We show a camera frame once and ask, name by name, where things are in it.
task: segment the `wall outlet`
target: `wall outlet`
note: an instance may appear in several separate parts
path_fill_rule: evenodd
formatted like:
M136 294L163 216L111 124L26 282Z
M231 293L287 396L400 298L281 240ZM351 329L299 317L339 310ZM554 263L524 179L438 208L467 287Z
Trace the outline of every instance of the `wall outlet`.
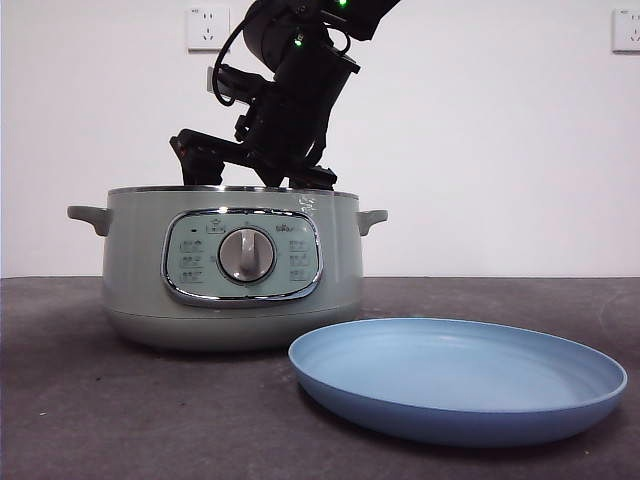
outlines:
M613 51L640 52L640 10L613 11Z
M230 8L201 5L187 10L187 49L220 50L229 37Z

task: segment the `chrome trim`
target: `chrome trim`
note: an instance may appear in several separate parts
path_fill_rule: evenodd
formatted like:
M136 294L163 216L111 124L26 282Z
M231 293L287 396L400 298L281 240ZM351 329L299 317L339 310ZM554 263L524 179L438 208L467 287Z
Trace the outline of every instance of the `chrome trim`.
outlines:
M318 254L318 271L315 277L311 280L311 283L306 287L297 290L295 292L270 295L270 296L248 296L248 297L212 297L207 295L198 295L195 293L186 292L178 287L169 278L169 272L167 268L167 260L169 257L169 242L171 240L171 234L176 223L185 217L191 217L196 215L207 215L211 213L219 214L254 214L254 215L281 215L288 217L303 218L311 225L313 234L316 239L316 252ZM269 208L227 208L221 207L216 209L204 209L204 210L189 210L178 214L171 223L164 238L164 245L162 247L162 265L161 275L165 286L169 290L169 293L173 295L178 301L191 305L194 307L226 307L226 308L255 308L265 305L272 305L284 300L297 300L310 295L317 287L322 277L324 270L324 261L322 258L322 248L320 247L320 235L318 233L318 227L315 222L307 215L300 212L292 212L288 210L275 210Z
M253 193L301 193L308 195L327 195L331 197L347 197L358 200L359 197L353 193L334 192L333 190L313 190L295 188L273 188L273 187L233 187L233 186L210 186L210 185L168 185L152 187L125 187L109 190L109 195L120 193L141 193L141 192L253 192Z

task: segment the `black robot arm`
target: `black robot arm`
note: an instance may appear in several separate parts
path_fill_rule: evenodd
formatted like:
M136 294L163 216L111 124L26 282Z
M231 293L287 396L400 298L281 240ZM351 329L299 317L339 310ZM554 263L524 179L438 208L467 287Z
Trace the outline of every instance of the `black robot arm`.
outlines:
M185 184L219 185L224 163L254 169L265 185L332 189L335 174L317 166L326 146L331 109L347 79L360 69L346 55L350 36L370 39L399 0L258 0L209 70L209 90L224 105L249 105L233 143L191 130L171 139ZM335 48L328 30L344 33ZM274 72L273 81L222 60L243 32L249 50Z

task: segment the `gray tabletop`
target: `gray tabletop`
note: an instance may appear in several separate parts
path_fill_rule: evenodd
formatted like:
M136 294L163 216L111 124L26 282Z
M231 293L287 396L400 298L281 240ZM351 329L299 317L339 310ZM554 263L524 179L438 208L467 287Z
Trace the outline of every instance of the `gray tabletop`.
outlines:
M371 278L361 318L530 328L616 358L606 420L550 445L421 445L336 418L286 350L181 354L110 329L98 278L2 281L3 479L640 478L640 279Z

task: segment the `control knob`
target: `control knob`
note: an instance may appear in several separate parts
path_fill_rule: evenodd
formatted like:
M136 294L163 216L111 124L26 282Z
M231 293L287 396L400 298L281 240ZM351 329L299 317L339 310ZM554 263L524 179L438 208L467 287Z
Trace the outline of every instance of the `control knob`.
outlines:
M239 282L255 282L271 270L274 251L264 233L242 228L226 236L218 256L220 266L229 277Z

